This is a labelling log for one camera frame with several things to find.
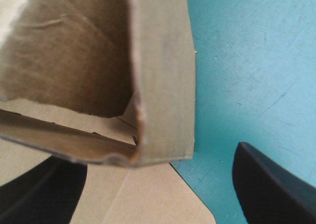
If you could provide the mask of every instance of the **torn cardboard edge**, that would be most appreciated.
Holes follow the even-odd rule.
[[[116,137],[116,132],[112,133],[113,137],[104,133],[99,136],[58,125],[62,123],[52,124],[55,122],[52,120],[45,122],[45,118],[37,117],[35,111],[30,117],[1,111],[1,138],[81,163],[139,166],[192,157],[195,53],[186,0],[127,0],[126,8],[120,5],[118,12],[123,10],[128,16],[129,40],[124,36],[111,37],[111,34],[125,34],[124,27],[119,26],[124,25],[124,20],[120,21],[117,15],[105,13],[105,18],[114,18],[110,22],[118,25],[118,30],[111,26],[102,28],[104,19],[95,18],[93,10],[95,7],[102,9],[103,0],[25,1],[0,50],[0,97],[26,98],[97,115],[102,115],[104,109],[107,111],[104,115],[111,117],[122,113],[133,90],[135,109],[129,117],[137,120],[137,146],[122,141],[119,135]],[[109,3],[104,6],[111,10],[119,0],[107,1]],[[57,19],[59,15],[67,16],[69,22],[34,27],[39,22]],[[128,41],[129,48],[124,46]],[[108,52],[100,57],[105,48]],[[131,69],[126,67],[128,54],[125,52],[122,56],[120,53],[124,50],[131,58]],[[57,61],[55,54],[61,57]],[[74,77],[76,73],[68,73],[73,69],[66,66],[74,60],[74,71],[85,72],[83,76]],[[55,65],[63,66],[54,70]],[[103,67],[91,68],[90,65]],[[100,68],[106,72],[104,77],[99,75]],[[60,79],[61,75],[70,80]],[[85,90],[77,91],[77,87],[71,86],[78,80],[84,80],[79,87]],[[97,98],[102,101],[92,103]],[[127,130],[133,128],[132,124],[127,126],[130,126]],[[105,129],[112,130],[111,125]]]

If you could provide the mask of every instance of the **black object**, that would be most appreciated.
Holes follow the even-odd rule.
[[[249,143],[239,143],[233,183],[249,224],[316,224],[316,189]]]
[[[0,187],[0,224],[68,224],[87,167],[50,157]]]

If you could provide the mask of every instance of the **brown cardboard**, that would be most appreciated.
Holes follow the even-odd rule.
[[[0,107],[22,114],[0,112],[1,138],[83,163],[192,156],[195,55],[186,0],[0,5],[14,12],[0,31]]]
[[[1,143],[0,154],[0,186],[49,157],[8,141]],[[138,169],[88,165],[71,224],[152,223],[215,224],[215,219],[169,164]]]

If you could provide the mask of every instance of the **black curved object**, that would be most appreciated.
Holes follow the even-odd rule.
[[[316,224],[316,189],[249,143],[237,147],[233,183],[250,224]]]
[[[68,224],[87,167],[50,157],[0,187],[0,224]]]

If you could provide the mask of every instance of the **cardboard box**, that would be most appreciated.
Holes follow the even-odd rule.
[[[0,0],[0,9],[2,139],[81,163],[191,158],[186,0]]]

